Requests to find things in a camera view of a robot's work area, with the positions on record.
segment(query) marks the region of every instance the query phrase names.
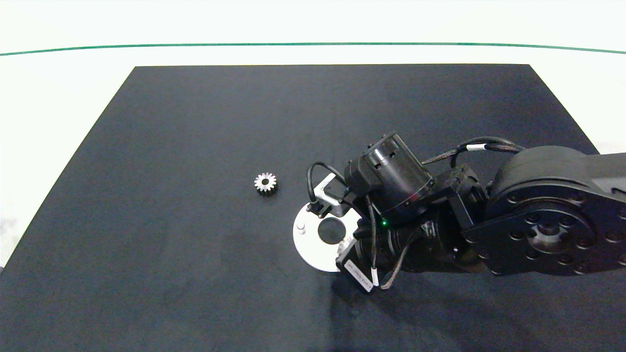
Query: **green line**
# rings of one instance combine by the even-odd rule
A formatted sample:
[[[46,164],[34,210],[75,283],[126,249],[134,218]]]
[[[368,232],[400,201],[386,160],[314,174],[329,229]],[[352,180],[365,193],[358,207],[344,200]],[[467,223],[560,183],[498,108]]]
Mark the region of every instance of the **green line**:
[[[69,48],[42,49],[29,51],[15,51],[13,53],[0,53],[0,56],[50,53],[52,51],[86,50],[86,49],[114,49],[114,48],[154,48],[163,46],[368,46],[368,45],[423,45],[423,46],[507,46],[514,48],[538,48],[538,49],[560,49],[575,51],[591,51],[594,53],[626,54],[626,51],[574,48],[571,46],[554,45],[534,45],[534,44],[504,44],[504,43],[427,43],[427,42],[345,42],[345,43],[180,43],[180,44],[121,44],[121,45],[93,45],[93,46],[72,46]]]

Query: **gear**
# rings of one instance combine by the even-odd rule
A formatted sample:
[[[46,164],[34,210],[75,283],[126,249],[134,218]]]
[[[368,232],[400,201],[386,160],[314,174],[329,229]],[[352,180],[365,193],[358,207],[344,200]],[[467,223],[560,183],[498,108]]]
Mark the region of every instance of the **gear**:
[[[257,188],[257,191],[259,191],[261,195],[268,196],[276,193],[278,181],[276,180],[276,176],[269,172],[264,172],[254,179],[254,187]]]

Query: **white disc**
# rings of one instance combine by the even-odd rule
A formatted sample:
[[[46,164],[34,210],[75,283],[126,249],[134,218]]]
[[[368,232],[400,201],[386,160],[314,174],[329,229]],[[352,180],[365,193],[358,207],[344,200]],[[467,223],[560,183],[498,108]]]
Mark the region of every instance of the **white disc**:
[[[308,265],[322,271],[337,272],[339,269],[335,265],[335,259],[353,240],[352,234],[358,228],[357,221],[361,216],[354,209],[350,209],[342,217],[328,214],[325,218],[320,219],[317,215],[307,211],[308,206],[309,204],[303,206],[295,217],[295,248]],[[317,232],[319,224],[328,218],[341,221],[346,228],[346,235],[337,244],[328,244],[322,241]]]

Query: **hole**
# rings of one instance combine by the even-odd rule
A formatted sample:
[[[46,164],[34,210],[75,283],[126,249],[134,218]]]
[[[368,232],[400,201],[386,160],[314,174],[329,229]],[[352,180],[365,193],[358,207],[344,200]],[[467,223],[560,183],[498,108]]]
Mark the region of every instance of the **hole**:
[[[337,244],[346,236],[346,227],[336,218],[328,217],[319,223],[317,235],[324,243]]]

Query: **sticker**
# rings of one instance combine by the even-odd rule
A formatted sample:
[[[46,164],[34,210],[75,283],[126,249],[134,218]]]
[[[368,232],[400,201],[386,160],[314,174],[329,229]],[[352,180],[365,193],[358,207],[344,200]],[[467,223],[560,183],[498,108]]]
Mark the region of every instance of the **sticker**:
[[[348,270],[350,274],[352,274],[356,281],[359,281],[359,284],[363,286],[365,291],[372,291],[374,284],[367,278],[367,276],[365,276],[365,274],[363,274],[363,272],[359,269],[359,267],[356,266],[356,264],[348,259],[344,267],[346,268],[346,270]]]

